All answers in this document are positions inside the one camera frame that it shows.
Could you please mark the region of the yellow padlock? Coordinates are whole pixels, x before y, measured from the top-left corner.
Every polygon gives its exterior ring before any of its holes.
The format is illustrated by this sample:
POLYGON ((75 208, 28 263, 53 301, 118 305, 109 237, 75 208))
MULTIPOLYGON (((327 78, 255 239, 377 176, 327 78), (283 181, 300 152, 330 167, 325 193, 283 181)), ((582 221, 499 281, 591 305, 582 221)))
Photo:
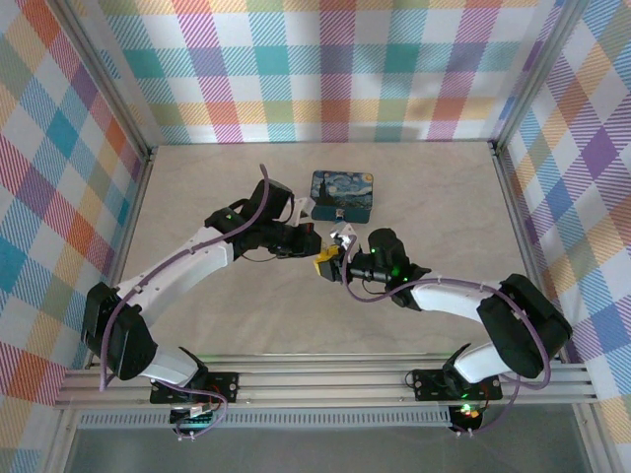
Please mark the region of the yellow padlock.
POLYGON ((315 265, 315 270, 318 273, 318 275, 322 278, 326 279, 326 276, 329 274, 329 272, 335 268, 338 269, 335 265, 335 256, 337 254, 337 249, 341 248, 338 245, 331 245, 328 246, 328 259, 315 259, 314 261, 314 265, 315 265))

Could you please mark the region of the starry night print tin box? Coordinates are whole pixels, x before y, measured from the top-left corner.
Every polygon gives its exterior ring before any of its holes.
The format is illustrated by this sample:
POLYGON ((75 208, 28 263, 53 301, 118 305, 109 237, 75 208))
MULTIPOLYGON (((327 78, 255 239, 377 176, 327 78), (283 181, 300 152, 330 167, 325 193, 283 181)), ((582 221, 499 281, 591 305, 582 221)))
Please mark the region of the starry night print tin box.
POLYGON ((315 170, 310 196, 315 202, 311 210, 315 221, 367 224, 373 209, 374 177, 368 172, 315 170))

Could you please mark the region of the orange lit circuit board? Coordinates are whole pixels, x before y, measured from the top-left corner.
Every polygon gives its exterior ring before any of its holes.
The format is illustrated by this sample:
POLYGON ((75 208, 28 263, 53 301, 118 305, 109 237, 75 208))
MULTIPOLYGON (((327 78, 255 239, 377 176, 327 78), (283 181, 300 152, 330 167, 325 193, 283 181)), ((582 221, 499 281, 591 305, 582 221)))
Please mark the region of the orange lit circuit board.
POLYGON ((483 420, 483 410, 478 405, 463 403, 450 407, 452 424, 461 429, 478 429, 483 420))

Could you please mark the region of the green circuit board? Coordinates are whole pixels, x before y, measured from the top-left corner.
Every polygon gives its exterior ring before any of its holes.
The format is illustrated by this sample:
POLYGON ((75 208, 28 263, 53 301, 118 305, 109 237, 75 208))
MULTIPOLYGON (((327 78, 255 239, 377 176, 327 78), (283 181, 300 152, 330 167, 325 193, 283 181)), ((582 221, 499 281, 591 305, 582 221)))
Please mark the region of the green circuit board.
POLYGON ((209 427, 223 409, 223 404, 198 404, 194 406, 177 406, 169 415, 169 423, 181 431, 198 432, 209 427))

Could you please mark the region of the aluminium front frame rail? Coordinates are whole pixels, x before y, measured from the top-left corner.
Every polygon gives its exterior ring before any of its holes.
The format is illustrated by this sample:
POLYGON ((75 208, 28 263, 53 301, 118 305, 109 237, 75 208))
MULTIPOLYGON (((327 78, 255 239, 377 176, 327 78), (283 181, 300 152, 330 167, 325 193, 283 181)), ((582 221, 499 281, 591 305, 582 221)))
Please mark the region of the aluminium front frame rail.
MULTIPOLYGON (((235 360, 235 364, 219 363, 212 369, 236 372, 239 379, 228 383, 236 395, 234 408, 337 408, 411 406, 416 401, 412 387, 417 382, 409 374, 416 365, 411 360, 350 362, 306 359, 272 363, 271 359, 235 360)), ((149 378, 113 380, 105 391, 99 391, 97 370, 70 372, 64 380, 55 407, 105 408, 158 407, 150 401, 158 393, 149 378)), ((440 399, 438 389, 429 393, 426 405, 456 405, 457 400, 440 399)), ((549 383, 541 390, 520 387, 519 404, 589 404, 596 402, 596 391, 582 365, 553 364, 549 383)))

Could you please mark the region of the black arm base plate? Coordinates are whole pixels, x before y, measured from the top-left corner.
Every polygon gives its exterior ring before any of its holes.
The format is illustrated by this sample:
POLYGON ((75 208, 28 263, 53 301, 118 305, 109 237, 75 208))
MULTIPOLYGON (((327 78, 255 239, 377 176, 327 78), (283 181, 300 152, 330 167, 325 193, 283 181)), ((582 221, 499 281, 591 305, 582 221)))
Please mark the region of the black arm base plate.
MULTIPOLYGON (((237 372, 202 372, 196 374, 185 389, 212 391, 235 402, 239 390, 240 375, 237 372)), ((153 381, 149 402, 151 404, 195 404, 210 402, 209 396, 183 392, 153 381)))
POLYGON ((412 370, 405 375, 404 383, 414 391, 416 401, 495 401, 503 398, 498 376, 469 387, 449 387, 442 370, 412 370))

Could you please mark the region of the aluminium corner post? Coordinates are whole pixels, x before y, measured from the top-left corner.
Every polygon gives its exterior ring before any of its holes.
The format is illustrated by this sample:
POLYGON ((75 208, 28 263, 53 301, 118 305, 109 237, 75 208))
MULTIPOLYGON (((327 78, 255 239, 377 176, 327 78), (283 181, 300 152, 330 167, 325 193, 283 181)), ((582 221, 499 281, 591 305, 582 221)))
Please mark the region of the aluminium corner post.
POLYGON ((97 88, 104 95, 105 101, 130 140, 132 147, 145 161, 149 161, 152 156, 152 147, 144 138, 122 95, 118 92, 112 77, 105 68, 101 55, 81 24, 79 16, 70 5, 70 0, 46 0, 46 2, 62 29, 68 34, 71 43, 83 60, 85 68, 95 81, 97 88))
POLYGON ((570 33, 590 0, 542 0, 543 12, 528 26, 528 34, 518 55, 514 85, 499 112, 489 139, 489 147, 500 157, 517 132, 543 80, 551 71, 570 33))

